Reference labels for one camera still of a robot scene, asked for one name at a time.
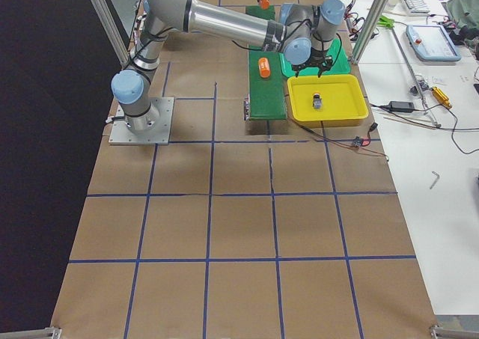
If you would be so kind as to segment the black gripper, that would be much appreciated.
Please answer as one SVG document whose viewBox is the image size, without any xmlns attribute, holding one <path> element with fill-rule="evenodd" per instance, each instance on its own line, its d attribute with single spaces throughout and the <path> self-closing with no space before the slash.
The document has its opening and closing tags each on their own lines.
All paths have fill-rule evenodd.
<svg viewBox="0 0 479 339">
<path fill-rule="evenodd" d="M 327 55 L 326 52 L 312 52 L 309 59 L 305 63 L 291 65 L 291 69 L 295 73 L 295 77 L 298 77 L 299 73 L 307 68 L 317 68 L 317 76 L 321 77 L 324 72 L 329 71 L 332 67 L 332 56 Z"/>
</svg>

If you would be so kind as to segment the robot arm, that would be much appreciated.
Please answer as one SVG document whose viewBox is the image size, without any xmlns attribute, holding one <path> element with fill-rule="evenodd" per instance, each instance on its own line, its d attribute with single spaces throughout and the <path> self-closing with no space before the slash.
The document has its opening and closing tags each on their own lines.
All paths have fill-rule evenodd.
<svg viewBox="0 0 479 339">
<path fill-rule="evenodd" d="M 140 40 L 130 52 L 128 65 L 111 82 L 112 93 L 123 110 L 123 126 L 133 135 L 153 133 L 164 115 L 148 92 L 170 30 L 200 31 L 239 40 L 283 54 L 295 73 L 309 67 L 323 73 L 333 65 L 327 52 L 345 14 L 340 0 L 325 0 L 317 6 L 284 4 L 279 21 L 199 0 L 147 0 L 146 5 Z"/>
</svg>

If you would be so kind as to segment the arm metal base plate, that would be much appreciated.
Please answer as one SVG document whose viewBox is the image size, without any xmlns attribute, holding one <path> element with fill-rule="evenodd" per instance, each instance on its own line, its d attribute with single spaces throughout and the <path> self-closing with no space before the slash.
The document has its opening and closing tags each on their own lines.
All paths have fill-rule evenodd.
<svg viewBox="0 0 479 339">
<path fill-rule="evenodd" d="M 112 145 L 168 145 L 171 133 L 174 97 L 151 97 L 150 110 L 141 117 L 128 117 L 118 106 L 109 136 Z"/>
</svg>

